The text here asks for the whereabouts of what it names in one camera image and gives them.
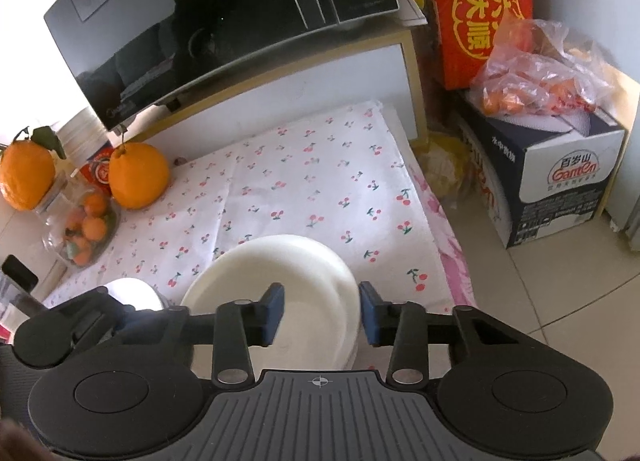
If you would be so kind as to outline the white ceramic bowl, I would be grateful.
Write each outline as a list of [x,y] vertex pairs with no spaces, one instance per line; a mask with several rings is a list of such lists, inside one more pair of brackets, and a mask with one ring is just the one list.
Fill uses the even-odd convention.
[[163,311],[166,307],[162,297],[138,278],[122,277],[107,282],[104,287],[113,299],[134,307],[136,311]]

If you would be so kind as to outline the white ceramic plate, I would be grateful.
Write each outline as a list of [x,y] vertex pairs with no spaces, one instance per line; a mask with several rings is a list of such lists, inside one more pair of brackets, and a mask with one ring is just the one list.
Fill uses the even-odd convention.
[[193,315],[257,301],[284,287],[284,313],[272,344],[252,346],[254,374],[265,369],[347,370],[357,353],[360,302],[354,275],[326,245],[310,238],[258,238],[221,255],[192,283],[181,304]]

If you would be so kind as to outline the pink floral cloth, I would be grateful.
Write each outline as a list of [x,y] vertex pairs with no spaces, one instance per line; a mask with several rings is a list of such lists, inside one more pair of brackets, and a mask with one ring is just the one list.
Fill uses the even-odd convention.
[[428,186],[422,171],[417,166],[407,166],[407,170],[416,186],[428,225],[431,227],[451,299],[456,305],[475,306],[468,264],[454,229],[433,190]]

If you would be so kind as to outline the glass jar of tangerines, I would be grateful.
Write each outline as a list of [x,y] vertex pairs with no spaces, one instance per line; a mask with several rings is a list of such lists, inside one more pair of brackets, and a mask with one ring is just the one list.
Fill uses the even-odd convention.
[[84,269],[111,243],[119,208],[102,190],[61,172],[35,212],[43,222],[42,242],[67,265]]

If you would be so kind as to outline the large orange on table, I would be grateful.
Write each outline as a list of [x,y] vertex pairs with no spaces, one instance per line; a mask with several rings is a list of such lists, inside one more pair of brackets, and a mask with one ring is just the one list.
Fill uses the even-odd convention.
[[126,210],[149,207],[166,192],[171,180],[168,161],[147,143],[126,142],[111,154],[108,181],[112,197]]

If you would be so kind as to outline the cherry print tablecloth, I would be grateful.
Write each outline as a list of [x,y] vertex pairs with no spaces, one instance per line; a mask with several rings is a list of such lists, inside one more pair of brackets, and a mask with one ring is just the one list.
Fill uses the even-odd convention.
[[[151,207],[122,214],[110,246],[48,297],[56,306],[122,277],[182,305],[221,255],[258,238],[294,235],[335,252],[357,285],[385,301],[445,314],[454,306],[404,160],[397,117],[377,102],[298,120],[178,166]],[[385,370],[386,347],[360,329],[352,368]]]

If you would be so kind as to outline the large orange on jar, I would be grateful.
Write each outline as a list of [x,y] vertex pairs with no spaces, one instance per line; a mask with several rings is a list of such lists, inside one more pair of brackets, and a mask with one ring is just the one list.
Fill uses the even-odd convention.
[[58,134],[48,125],[22,129],[1,149],[1,195],[14,210],[34,210],[50,190],[54,156],[66,159]]

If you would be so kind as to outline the yellow plastic bag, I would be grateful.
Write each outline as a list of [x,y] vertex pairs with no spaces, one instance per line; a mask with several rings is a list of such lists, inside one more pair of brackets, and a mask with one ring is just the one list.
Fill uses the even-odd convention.
[[431,132],[411,148],[427,183],[439,201],[453,206],[463,199],[472,184],[471,151],[456,135]]

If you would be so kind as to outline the Ganten water carton box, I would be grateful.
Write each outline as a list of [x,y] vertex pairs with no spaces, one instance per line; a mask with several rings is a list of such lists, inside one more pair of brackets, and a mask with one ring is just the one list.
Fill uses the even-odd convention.
[[487,117],[452,97],[480,195],[502,244],[516,247],[591,220],[626,130],[602,109],[567,116]]

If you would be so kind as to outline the wooden white shelf stand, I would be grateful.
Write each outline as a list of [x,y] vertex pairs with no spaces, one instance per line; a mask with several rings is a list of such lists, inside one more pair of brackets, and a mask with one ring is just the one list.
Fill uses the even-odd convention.
[[427,122],[409,29],[390,21],[300,40],[228,71],[172,114],[155,109],[129,128],[169,160],[192,160],[238,140],[338,107],[378,100],[394,108],[410,140]]

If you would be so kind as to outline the plastic bag of oranges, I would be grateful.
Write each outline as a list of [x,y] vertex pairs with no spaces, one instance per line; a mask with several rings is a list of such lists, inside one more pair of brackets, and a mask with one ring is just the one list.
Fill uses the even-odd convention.
[[592,112],[614,91],[593,40],[557,21],[504,18],[468,99],[486,117]]

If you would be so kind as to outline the black microwave oven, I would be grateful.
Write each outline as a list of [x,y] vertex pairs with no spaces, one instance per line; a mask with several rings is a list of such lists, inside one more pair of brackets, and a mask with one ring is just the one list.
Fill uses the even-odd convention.
[[107,129],[268,48],[398,0],[55,0],[44,21]]

